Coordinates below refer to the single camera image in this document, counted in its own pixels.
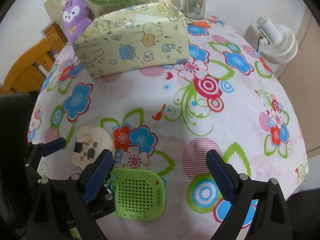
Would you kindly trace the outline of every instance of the tissue box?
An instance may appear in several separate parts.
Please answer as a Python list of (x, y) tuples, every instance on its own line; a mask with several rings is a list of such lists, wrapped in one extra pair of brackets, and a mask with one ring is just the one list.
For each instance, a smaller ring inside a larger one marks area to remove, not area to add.
[(92, 78), (189, 58), (187, 22), (171, 3), (128, 7), (96, 18), (73, 45)]

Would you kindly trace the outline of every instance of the floral tablecloth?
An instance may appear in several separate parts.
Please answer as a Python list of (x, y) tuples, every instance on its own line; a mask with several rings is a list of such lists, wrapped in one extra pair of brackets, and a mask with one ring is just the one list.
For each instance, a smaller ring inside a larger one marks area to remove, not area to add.
[(110, 240), (210, 239), (230, 208), (205, 165), (210, 149), (252, 179), (277, 178), (285, 198), (308, 173), (297, 117), (268, 65), (217, 17), (190, 24), (184, 64), (93, 80), (66, 46), (41, 88), (28, 139), (67, 140), (64, 150), (42, 158), (43, 177), (80, 173), (71, 158), (76, 134), (96, 125), (114, 139), (116, 167), (152, 170), (165, 182), (158, 219), (97, 221)]

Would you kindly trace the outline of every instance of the green silicone mat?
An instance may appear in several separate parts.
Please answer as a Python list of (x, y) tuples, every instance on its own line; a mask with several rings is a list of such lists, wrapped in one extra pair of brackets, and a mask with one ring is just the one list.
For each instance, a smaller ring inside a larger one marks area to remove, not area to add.
[(164, 183), (155, 172), (113, 169), (108, 182), (115, 193), (115, 216), (131, 220), (154, 220), (162, 214)]

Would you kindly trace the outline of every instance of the purple plush toy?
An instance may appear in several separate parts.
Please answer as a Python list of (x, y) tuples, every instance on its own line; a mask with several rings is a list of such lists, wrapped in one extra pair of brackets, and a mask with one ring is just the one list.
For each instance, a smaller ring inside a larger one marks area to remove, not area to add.
[(88, 18), (88, 3), (84, 0), (68, 0), (63, 9), (64, 33), (68, 43), (74, 43), (92, 22)]

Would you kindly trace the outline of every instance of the glass jar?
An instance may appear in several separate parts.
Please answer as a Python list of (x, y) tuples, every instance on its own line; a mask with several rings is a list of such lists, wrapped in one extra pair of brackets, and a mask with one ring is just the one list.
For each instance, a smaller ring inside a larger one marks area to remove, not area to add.
[(187, 18), (202, 20), (205, 13), (206, 0), (185, 0), (185, 7), (181, 6), (181, 0), (179, 0), (180, 10)]

